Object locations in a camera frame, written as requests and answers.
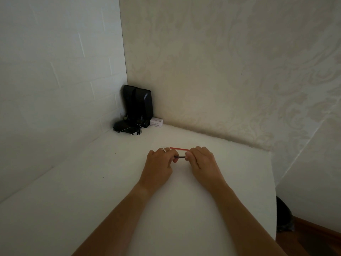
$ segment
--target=red straw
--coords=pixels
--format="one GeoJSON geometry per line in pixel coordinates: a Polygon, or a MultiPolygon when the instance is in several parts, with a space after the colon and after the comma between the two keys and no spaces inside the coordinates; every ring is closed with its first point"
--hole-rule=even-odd
{"type": "Polygon", "coordinates": [[[189,151],[189,149],[176,148],[176,147],[170,147],[170,149],[189,151]]]}

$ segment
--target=white table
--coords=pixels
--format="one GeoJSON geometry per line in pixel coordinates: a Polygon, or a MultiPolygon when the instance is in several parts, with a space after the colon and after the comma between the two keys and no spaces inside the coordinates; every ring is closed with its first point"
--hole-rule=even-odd
{"type": "MultiPolygon", "coordinates": [[[[0,204],[0,255],[70,255],[138,181],[150,149],[206,146],[228,184],[275,238],[268,152],[163,125],[139,136],[107,132],[0,204]]],[[[179,159],[148,203],[128,255],[236,255],[210,197],[179,159]]]]}

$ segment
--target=person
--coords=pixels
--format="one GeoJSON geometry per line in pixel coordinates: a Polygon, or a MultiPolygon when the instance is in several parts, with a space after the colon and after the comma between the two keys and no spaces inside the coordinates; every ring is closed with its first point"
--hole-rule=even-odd
{"type": "MultiPolygon", "coordinates": [[[[175,156],[178,155],[176,150],[169,148],[151,150],[138,183],[73,256],[124,255],[143,209],[171,176],[171,162],[176,163],[178,158],[175,156]]],[[[239,201],[224,180],[214,155],[206,147],[190,149],[185,160],[190,162],[193,175],[214,199],[239,256],[286,255],[239,201]]]]}

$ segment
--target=black electronic device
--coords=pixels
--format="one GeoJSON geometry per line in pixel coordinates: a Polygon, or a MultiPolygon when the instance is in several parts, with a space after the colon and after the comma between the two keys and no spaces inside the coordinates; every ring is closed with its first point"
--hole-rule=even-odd
{"type": "Polygon", "coordinates": [[[139,135],[140,128],[147,128],[153,117],[151,91],[125,85],[122,95],[127,114],[124,120],[114,124],[113,129],[116,132],[136,133],[139,135]]]}

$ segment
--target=hand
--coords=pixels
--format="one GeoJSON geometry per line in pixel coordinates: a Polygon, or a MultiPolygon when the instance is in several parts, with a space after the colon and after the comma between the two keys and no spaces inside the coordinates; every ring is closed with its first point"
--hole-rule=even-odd
{"type": "Polygon", "coordinates": [[[210,193],[219,183],[227,185],[214,155],[205,146],[187,151],[185,160],[190,162],[195,178],[210,193]]]}
{"type": "Polygon", "coordinates": [[[151,197],[171,176],[173,170],[171,168],[171,162],[177,162],[179,156],[175,149],[170,150],[165,148],[158,149],[156,152],[150,150],[147,155],[145,167],[142,171],[141,178],[137,185],[145,189],[148,195],[151,197]]]}

